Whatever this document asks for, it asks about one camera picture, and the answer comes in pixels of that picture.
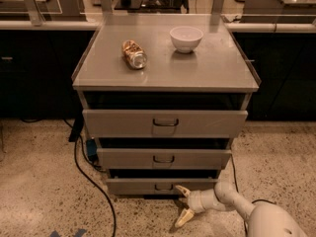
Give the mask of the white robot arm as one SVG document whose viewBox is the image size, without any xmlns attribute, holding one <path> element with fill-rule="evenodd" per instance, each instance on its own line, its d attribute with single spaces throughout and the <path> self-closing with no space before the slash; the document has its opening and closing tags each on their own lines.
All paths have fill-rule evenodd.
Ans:
<svg viewBox="0 0 316 237">
<path fill-rule="evenodd" d="M 248 226 L 247 237 L 308 237 L 287 211 L 267 202 L 254 205 L 228 182 L 217 182 L 213 189 L 205 191 L 190 191 L 180 185 L 176 189 L 185 196 L 188 205 L 177 219 L 176 227 L 209 209 L 236 210 Z"/>
</svg>

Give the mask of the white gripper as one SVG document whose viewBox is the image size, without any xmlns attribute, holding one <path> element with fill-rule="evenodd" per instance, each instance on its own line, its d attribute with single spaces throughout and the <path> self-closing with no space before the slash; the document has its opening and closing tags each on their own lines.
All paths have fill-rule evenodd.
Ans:
<svg viewBox="0 0 316 237">
<path fill-rule="evenodd" d="M 201 213 L 212 208 L 214 191 L 190 191 L 189 189 L 176 185 L 176 189 L 188 200 L 189 208 L 184 208 L 175 222 L 175 227 L 183 227 L 187 222 L 189 222 L 195 213 Z"/>
</svg>

